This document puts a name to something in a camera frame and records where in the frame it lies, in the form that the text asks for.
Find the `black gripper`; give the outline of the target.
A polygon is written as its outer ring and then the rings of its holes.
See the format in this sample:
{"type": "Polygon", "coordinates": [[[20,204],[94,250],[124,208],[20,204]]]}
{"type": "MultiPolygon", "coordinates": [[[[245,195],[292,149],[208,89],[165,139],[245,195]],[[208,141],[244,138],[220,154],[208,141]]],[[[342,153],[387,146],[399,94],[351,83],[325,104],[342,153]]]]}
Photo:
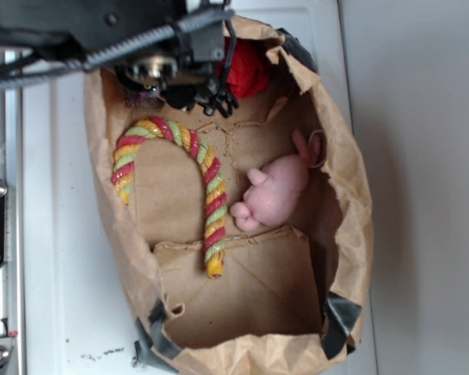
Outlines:
{"type": "Polygon", "coordinates": [[[229,117],[237,37],[226,1],[0,1],[0,91],[76,71],[112,70],[130,91],[229,117]]]}

